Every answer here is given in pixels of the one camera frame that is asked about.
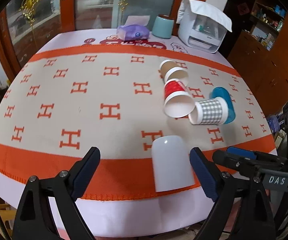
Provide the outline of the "white ceramic cup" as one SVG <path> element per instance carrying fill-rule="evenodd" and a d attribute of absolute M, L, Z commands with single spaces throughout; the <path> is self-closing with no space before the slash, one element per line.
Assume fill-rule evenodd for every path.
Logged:
<path fill-rule="evenodd" d="M 188 148 L 177 135 L 155 139 L 152 163 L 156 192 L 166 192 L 195 184 Z"/>

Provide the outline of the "grey checked paper cup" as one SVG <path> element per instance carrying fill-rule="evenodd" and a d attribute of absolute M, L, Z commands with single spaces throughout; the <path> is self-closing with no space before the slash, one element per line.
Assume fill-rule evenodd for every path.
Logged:
<path fill-rule="evenodd" d="M 197 101 L 188 119 L 192 125 L 224 124 L 228 119 L 228 104 L 221 97 Z"/>

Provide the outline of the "blue plastic cup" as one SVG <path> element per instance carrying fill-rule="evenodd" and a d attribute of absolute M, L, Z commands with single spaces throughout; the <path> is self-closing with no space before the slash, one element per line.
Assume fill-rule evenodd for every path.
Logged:
<path fill-rule="evenodd" d="M 224 124 L 229 124 L 233 122 L 233 120 L 235 119 L 235 111 L 229 92 L 223 87 L 216 87 L 211 92 L 210 98 L 214 99 L 217 97 L 223 98 L 227 104 L 228 116 Z"/>

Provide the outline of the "red paper cup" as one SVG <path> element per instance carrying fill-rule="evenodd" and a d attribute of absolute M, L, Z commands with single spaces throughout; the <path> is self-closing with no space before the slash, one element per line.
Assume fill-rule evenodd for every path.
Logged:
<path fill-rule="evenodd" d="M 182 118 L 195 108 L 187 87 L 179 79 L 170 79 L 164 85 L 164 113 L 171 118 Z"/>

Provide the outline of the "brown paper cup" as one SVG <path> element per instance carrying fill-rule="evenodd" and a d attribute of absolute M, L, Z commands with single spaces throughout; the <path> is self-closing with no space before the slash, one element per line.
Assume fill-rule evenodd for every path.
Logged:
<path fill-rule="evenodd" d="M 179 67 L 172 60 L 167 59 L 160 63 L 160 74 L 164 83 L 170 79 L 179 79 L 185 86 L 188 85 L 189 76 L 187 69 Z"/>

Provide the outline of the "dark wooden cabinet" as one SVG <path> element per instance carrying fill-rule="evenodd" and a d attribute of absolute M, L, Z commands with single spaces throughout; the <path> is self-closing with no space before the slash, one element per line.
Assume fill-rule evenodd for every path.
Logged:
<path fill-rule="evenodd" d="M 288 101 L 288 10 L 279 0 L 255 0 L 228 61 L 255 96 L 265 115 Z"/>

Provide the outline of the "white countertop appliance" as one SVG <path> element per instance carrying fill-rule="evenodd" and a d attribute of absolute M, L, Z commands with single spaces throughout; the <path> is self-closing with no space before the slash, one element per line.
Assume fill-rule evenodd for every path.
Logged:
<path fill-rule="evenodd" d="M 208 53 L 216 53 L 227 29 L 220 23 L 186 9 L 178 29 L 179 38 L 188 47 Z"/>

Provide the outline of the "orange beige H-pattern cloth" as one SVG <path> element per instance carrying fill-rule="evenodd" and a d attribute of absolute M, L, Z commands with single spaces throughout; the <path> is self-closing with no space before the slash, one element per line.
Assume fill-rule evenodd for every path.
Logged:
<path fill-rule="evenodd" d="M 160 63 L 173 60 L 188 71 L 195 101 L 216 87 L 231 95 L 235 120 L 192 125 L 164 114 Z M 42 51 L 14 79 L 0 103 L 0 173 L 26 183 L 53 177 L 83 158 L 92 146 L 101 162 L 84 197 L 138 200 L 160 196 L 153 177 L 155 139 L 182 137 L 188 148 L 210 157 L 237 146 L 273 152 L 265 115 L 237 71 L 202 57 L 165 49 L 84 45 Z"/>

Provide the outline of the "light blue canister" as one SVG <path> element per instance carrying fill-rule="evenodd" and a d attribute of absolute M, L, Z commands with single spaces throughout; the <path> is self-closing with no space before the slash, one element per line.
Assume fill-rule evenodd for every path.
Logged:
<path fill-rule="evenodd" d="M 159 38 L 169 39 L 172 36 L 174 19 L 168 15 L 158 15 L 155 18 L 152 34 Z"/>

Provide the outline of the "purple tissue pack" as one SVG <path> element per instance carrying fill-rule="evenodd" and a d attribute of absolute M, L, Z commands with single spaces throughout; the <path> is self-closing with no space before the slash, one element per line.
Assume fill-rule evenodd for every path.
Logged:
<path fill-rule="evenodd" d="M 150 35 L 147 28 L 150 18 L 149 15 L 128 16 L 125 24 L 117 28 L 117 36 L 123 41 L 147 40 Z"/>

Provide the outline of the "wooden glass sliding door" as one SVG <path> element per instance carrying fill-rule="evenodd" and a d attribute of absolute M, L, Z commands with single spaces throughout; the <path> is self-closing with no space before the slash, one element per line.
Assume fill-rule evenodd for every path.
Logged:
<path fill-rule="evenodd" d="M 114 29 L 133 15 L 147 16 L 152 29 L 157 17 L 175 18 L 181 1 L 0 0 L 0 86 L 61 33 Z"/>

